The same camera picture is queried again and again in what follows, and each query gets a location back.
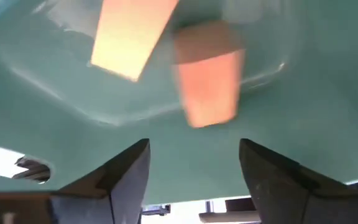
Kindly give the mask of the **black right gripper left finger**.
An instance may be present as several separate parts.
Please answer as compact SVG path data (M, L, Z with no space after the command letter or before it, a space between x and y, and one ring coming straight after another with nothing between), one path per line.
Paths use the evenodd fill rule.
M59 190L0 192L0 224L139 223L150 157L141 139Z

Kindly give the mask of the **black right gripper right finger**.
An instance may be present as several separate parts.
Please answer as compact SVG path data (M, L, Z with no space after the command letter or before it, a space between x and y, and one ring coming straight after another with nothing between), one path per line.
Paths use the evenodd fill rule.
M358 223L358 184L343 184L250 139L241 139L239 160L262 223Z

